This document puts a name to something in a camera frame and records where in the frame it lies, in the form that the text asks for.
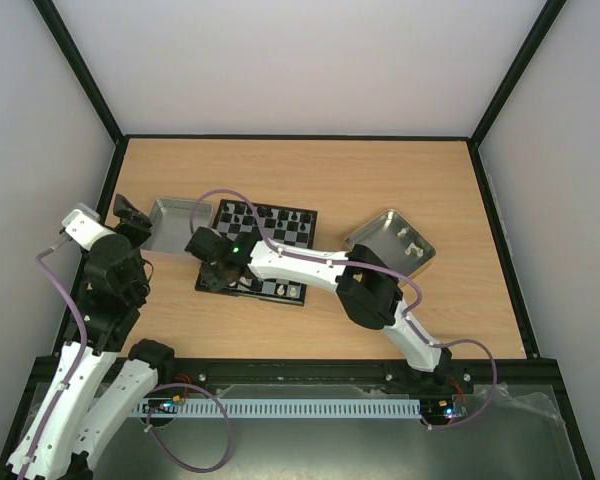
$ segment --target light wood surface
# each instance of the light wood surface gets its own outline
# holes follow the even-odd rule
[[[320,250],[344,249],[349,233],[396,209],[437,250],[417,278],[424,300],[415,313],[425,328],[443,342],[475,338],[498,358],[524,358],[464,143],[133,139],[116,192],[149,212],[156,197],[195,199],[216,188],[317,210]],[[219,200],[210,199],[214,207]],[[143,255],[155,265],[152,292],[123,354],[152,338],[180,357],[401,358],[382,333],[355,325],[337,297],[320,289],[308,289],[304,307],[196,292],[196,259]],[[452,351],[484,356],[472,346]]]

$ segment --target circuit board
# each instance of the circuit board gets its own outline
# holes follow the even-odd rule
[[[254,205],[258,216],[264,220],[265,231],[270,238],[294,247],[313,247],[318,212],[263,203]],[[253,212],[246,203],[222,199],[212,228],[220,235],[235,240],[238,233],[250,232],[258,227]],[[196,281],[196,290],[210,292],[200,275]],[[254,281],[242,278],[239,283],[210,293],[240,295],[302,306],[306,292],[306,285],[286,279],[272,278]]]

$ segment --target white arm segment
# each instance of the white arm segment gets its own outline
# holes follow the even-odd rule
[[[34,457],[28,459],[26,454],[42,415],[48,410],[52,397],[60,387],[69,366],[78,356],[79,349],[80,344],[77,342],[62,347],[58,369],[38,414],[24,440],[9,457],[8,463],[13,465],[11,471],[15,474],[20,473],[22,465],[26,462],[30,462],[26,478],[36,478],[39,475],[45,480],[55,480],[67,473],[71,461],[71,447],[76,438],[78,425],[87,413],[96,388],[117,357],[114,352],[103,352],[96,356],[93,355],[93,349],[87,347],[78,369],[73,374],[69,388],[60,396],[49,418]]]
[[[91,250],[91,247],[97,240],[115,233],[107,227],[100,225],[98,220],[100,220],[100,215],[86,205],[79,203],[71,213],[62,220],[62,226],[64,227],[65,232],[67,232],[78,245],[85,250]]]
[[[140,360],[127,360],[115,381],[89,410],[78,436],[73,441],[73,453],[87,452],[87,464],[94,470],[105,447],[133,407],[158,384],[158,371]]]
[[[319,258],[322,261],[327,260],[347,260],[346,252],[320,252],[305,248],[289,247],[279,245],[279,248],[286,252],[299,253],[311,257]],[[343,274],[346,268],[343,265],[321,265],[308,260],[298,260],[271,250],[264,241],[256,243],[251,252],[251,263],[249,269],[254,275],[261,279],[265,278],[284,278],[294,282],[305,283],[336,293],[338,284],[336,278]],[[407,324],[402,316],[402,312],[407,308],[407,303],[403,299],[396,307],[395,324],[384,327],[381,331],[385,333],[391,341],[398,346],[407,359],[411,368],[423,372],[433,372],[440,361],[440,349],[425,344]],[[420,325],[418,320],[409,313],[409,320],[417,329],[433,344],[439,343],[435,338],[427,333]]]

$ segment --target white wall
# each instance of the white wall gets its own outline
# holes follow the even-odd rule
[[[0,451],[63,312],[34,266],[78,201],[95,205],[113,144],[33,2],[0,1]],[[74,245],[49,259],[71,285]]]
[[[600,478],[600,0],[567,3],[481,151]]]
[[[470,135],[544,0],[57,0],[126,133]]]

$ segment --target metal tray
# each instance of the metal tray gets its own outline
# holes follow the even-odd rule
[[[149,218],[153,222],[152,235],[140,248],[188,256],[184,247],[191,240],[189,214],[195,203],[195,200],[182,198],[156,198],[149,213]],[[208,227],[211,211],[211,204],[201,202],[196,209],[194,228]]]
[[[395,210],[387,210],[346,239],[347,246],[369,247],[387,267],[407,277],[426,268],[436,249]]]

